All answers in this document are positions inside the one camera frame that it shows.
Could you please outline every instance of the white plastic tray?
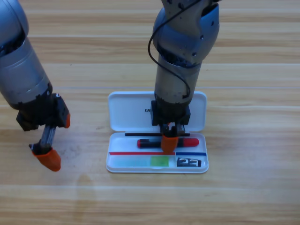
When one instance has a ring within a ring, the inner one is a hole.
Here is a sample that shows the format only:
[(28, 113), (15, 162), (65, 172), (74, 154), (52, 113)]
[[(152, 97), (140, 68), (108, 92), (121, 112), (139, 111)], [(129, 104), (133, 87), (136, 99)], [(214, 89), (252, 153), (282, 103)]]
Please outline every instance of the white plastic tray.
[[(205, 137), (200, 133), (205, 126), (207, 98), (196, 91), (189, 105), (191, 118), (185, 126), (190, 137), (197, 138), (199, 145), (177, 148), (174, 154), (162, 155), (161, 149), (139, 149), (139, 139), (158, 139), (153, 136), (126, 136), (125, 133), (159, 133), (159, 126), (151, 125), (150, 106), (153, 91), (114, 92), (108, 98), (111, 128), (106, 159), (107, 170), (113, 173), (204, 173), (209, 168)], [(178, 158), (196, 159), (201, 166), (177, 166)]]

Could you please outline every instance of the black cable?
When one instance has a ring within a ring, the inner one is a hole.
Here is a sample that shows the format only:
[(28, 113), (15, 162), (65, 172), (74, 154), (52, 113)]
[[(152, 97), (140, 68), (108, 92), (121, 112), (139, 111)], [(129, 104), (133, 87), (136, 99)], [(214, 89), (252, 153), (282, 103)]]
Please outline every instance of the black cable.
[(167, 21), (165, 21), (164, 23), (162, 23), (161, 25), (159, 25), (159, 27), (153, 32), (149, 43), (148, 43), (148, 54), (150, 56), (150, 58), (161, 68), (163, 68), (164, 70), (168, 71), (169, 73), (171, 73), (172, 75), (174, 75), (175, 77), (177, 77), (178, 79), (180, 79), (182, 82), (184, 82), (184, 84), (187, 87), (187, 94), (183, 96), (183, 98), (187, 98), (189, 97), (190, 93), (191, 93), (191, 88), (189, 87), (189, 84), (186, 82), (186, 80), (184, 80), (181, 76), (179, 76), (178, 74), (174, 73), (173, 71), (169, 70), (168, 68), (164, 67), (163, 65), (161, 65), (158, 61), (156, 61), (156, 59), (152, 56), (151, 54), (151, 43), (153, 41), (154, 36), (157, 34), (157, 32), (163, 27), (165, 26), (167, 23), (169, 23), (170, 21), (172, 21), (173, 19), (175, 19), (177, 16), (179, 16), (180, 14), (182, 14), (183, 12), (187, 11), (189, 8), (193, 7), (195, 4), (197, 4), (198, 2), (200, 2), (201, 0), (197, 0), (194, 3), (188, 5), (187, 7), (183, 8), (181, 11), (179, 11), (178, 13), (176, 13), (174, 16), (172, 16), (170, 19), (168, 19)]

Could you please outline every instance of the wood grain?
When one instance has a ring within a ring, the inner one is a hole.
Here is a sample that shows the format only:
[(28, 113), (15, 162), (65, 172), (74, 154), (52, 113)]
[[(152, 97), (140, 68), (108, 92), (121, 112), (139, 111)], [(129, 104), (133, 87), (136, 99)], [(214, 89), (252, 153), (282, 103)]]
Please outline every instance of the wood grain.
[[(157, 67), (141, 64), (46, 63), (44, 69), (55, 87), (153, 88)], [(207, 64), (202, 65), (197, 87), (300, 87), (300, 64)]]
[(300, 224), (300, 2), (224, 0), (196, 90), (208, 96), (210, 169), (201, 175), (105, 168), (113, 91), (153, 90), (147, 43), (159, 0), (20, 0), (30, 40), (71, 112), (53, 173), (32, 156), (0, 97), (0, 224)]

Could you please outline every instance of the green sticker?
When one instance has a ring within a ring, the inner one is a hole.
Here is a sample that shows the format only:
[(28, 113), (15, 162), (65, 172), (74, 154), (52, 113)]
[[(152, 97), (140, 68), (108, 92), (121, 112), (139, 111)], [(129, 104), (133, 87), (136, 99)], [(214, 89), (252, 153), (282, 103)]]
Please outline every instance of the green sticker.
[(151, 166), (169, 166), (168, 156), (152, 156)]

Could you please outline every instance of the marker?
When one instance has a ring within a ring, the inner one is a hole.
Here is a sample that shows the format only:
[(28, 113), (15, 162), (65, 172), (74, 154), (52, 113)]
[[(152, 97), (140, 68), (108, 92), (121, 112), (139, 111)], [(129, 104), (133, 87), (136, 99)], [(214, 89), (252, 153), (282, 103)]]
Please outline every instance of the marker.
[[(180, 138), (178, 140), (177, 147), (196, 147), (199, 144), (199, 140), (197, 138)], [(160, 148), (161, 140), (159, 139), (139, 139), (137, 140), (137, 147), (139, 149), (151, 149), (151, 148)]]

